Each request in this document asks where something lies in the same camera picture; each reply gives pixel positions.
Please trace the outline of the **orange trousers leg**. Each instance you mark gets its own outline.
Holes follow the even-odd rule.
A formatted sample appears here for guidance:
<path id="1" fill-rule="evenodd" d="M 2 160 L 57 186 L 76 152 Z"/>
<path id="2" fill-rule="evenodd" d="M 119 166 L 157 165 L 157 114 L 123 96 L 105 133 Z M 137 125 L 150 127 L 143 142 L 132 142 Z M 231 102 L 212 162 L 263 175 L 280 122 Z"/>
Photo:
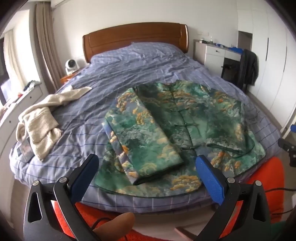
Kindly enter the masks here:
<path id="1" fill-rule="evenodd" d="M 281 160 L 278 157 L 269 159 L 251 175 L 247 183 L 251 184 L 255 180 L 262 182 L 264 190 L 283 188 L 285 185 L 285 173 Z M 271 214 L 284 211 L 283 190 L 267 192 L 266 197 Z M 57 202 L 54 201 L 53 204 L 55 214 L 63 232 L 70 237 L 74 237 L 70 228 L 67 226 Z M 223 236 L 227 235 L 231 231 L 231 228 L 233 228 L 241 204 L 242 203 L 239 202 L 236 205 L 236 209 L 233 213 L 234 216 L 223 231 Z M 109 219 L 112 220 L 120 215 L 120 213 L 99 210 L 82 203 L 76 203 L 76 208 L 90 227 L 92 227 L 97 220 L 100 220 L 95 226 L 96 228 L 107 223 Z M 187 227 L 192 230 L 192 232 L 200 232 L 209 221 L 212 214 L 213 211 L 210 209 L 210 206 L 206 206 L 187 212 L 177 213 L 176 211 L 175 214 L 138 215 L 135 217 L 133 229 L 126 235 L 127 240 L 184 240 L 184 238 L 174 231 L 175 227 L 183 225 L 185 228 L 185 226 L 188 225 Z"/>

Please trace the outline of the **dark jacket on chair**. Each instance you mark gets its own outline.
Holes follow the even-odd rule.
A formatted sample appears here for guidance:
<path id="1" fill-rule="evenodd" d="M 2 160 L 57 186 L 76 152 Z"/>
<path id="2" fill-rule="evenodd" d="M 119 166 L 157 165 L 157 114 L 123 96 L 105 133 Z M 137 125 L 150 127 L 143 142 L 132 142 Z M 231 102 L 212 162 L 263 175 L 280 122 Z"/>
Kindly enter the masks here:
<path id="1" fill-rule="evenodd" d="M 247 49 L 243 50 L 240 58 L 240 65 L 236 86 L 244 93 L 249 85 L 254 86 L 259 73 L 257 55 Z"/>

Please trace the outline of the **blue checked bed cover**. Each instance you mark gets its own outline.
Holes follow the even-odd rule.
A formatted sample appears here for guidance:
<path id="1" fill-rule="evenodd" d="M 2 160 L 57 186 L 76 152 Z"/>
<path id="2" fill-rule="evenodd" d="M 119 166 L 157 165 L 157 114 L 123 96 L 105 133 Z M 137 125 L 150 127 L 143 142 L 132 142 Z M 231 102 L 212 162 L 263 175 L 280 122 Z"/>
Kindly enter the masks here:
<path id="1" fill-rule="evenodd" d="M 94 55 L 18 119 L 15 179 L 55 182 L 95 154 L 99 167 L 82 202 L 108 211 L 208 203 L 197 156 L 243 182 L 280 150 L 279 130 L 248 96 L 165 43 Z"/>

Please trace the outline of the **green floral padded jacket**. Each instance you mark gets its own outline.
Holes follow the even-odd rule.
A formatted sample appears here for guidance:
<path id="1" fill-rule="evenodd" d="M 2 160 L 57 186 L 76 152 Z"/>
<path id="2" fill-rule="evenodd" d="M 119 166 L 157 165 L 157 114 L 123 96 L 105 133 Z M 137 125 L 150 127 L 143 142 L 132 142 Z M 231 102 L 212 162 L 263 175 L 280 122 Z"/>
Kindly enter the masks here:
<path id="1" fill-rule="evenodd" d="M 238 176 L 266 155 L 241 101 L 185 80 L 129 88 L 110 106 L 102 126 L 109 141 L 95 184 L 113 194 L 191 193 L 202 185 L 197 156 Z"/>

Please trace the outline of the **white round fan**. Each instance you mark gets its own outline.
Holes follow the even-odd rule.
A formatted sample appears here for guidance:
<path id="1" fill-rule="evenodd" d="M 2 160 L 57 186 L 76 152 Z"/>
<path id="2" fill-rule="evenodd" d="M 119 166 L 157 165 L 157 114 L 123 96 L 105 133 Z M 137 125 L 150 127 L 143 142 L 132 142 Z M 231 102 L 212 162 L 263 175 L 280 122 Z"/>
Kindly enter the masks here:
<path id="1" fill-rule="evenodd" d="M 77 62 L 74 59 L 69 59 L 65 63 L 65 70 L 66 74 L 70 75 L 73 74 L 74 72 L 78 71 L 80 68 L 77 64 Z"/>

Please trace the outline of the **white desk with drawers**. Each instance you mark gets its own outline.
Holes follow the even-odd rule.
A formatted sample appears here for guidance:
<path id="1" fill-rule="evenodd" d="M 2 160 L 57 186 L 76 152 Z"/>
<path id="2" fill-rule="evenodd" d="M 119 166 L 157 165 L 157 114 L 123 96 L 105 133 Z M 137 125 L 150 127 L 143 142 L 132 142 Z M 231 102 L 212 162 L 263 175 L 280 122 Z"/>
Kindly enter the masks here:
<path id="1" fill-rule="evenodd" d="M 217 47 L 212 44 L 193 41 L 193 59 L 204 65 L 210 73 L 222 77 L 225 64 L 239 63 L 241 55 L 227 48 Z"/>

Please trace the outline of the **cream knitted sweater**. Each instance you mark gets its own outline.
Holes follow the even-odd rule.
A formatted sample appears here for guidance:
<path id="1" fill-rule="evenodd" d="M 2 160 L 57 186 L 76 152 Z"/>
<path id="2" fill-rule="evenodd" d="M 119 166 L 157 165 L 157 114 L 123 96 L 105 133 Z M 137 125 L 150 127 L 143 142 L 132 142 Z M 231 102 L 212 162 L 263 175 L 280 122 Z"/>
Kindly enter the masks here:
<path id="1" fill-rule="evenodd" d="M 42 101 L 25 109 L 18 117 L 16 140 L 22 144 L 29 139 L 33 154 L 43 161 L 62 136 L 62 130 L 58 128 L 59 124 L 51 110 L 78 100 L 91 89 L 87 86 L 50 94 Z"/>

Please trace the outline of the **white wardrobe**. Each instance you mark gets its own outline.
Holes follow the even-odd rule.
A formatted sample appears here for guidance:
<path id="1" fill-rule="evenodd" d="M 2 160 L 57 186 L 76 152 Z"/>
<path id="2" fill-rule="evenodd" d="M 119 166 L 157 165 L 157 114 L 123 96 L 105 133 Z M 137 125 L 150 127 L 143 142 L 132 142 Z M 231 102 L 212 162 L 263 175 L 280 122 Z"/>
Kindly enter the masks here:
<path id="1" fill-rule="evenodd" d="M 281 129 L 295 111 L 295 40 L 267 1 L 237 1 L 238 30 L 252 34 L 259 74 L 248 87 Z"/>

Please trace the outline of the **white window-side cabinet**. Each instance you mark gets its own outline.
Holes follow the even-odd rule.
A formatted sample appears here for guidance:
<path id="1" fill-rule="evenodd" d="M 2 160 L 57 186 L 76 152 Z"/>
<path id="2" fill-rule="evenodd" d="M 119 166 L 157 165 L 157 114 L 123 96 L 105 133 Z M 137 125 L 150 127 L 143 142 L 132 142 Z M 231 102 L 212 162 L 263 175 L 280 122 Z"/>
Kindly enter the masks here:
<path id="1" fill-rule="evenodd" d="M 15 132 L 19 115 L 28 107 L 41 101 L 47 93 L 44 85 L 37 83 L 32 89 L 28 88 L 5 112 L 1 120 L 1 162 L 9 163 L 9 153 L 16 142 Z"/>

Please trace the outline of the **beige curtain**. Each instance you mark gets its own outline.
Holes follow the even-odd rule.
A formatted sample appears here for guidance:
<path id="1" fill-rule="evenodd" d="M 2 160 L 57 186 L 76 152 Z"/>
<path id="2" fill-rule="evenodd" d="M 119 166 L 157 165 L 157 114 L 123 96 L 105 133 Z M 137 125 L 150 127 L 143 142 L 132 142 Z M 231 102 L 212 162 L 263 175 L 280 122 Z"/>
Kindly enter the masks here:
<path id="1" fill-rule="evenodd" d="M 50 94 L 61 86 L 64 71 L 58 56 L 54 31 L 52 9 L 49 2 L 40 1 L 34 8 L 34 41 L 41 79 Z"/>

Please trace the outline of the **brown wooden headboard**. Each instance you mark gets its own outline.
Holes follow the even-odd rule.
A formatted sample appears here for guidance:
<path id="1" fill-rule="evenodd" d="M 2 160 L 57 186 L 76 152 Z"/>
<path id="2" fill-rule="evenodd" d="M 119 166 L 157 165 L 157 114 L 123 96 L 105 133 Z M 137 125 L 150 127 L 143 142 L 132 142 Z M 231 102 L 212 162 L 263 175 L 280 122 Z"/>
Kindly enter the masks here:
<path id="1" fill-rule="evenodd" d="M 132 23 L 105 28 L 82 37 L 85 61 L 106 51 L 129 46 L 137 42 L 167 43 L 183 53 L 189 50 L 189 31 L 185 24 L 168 22 Z"/>

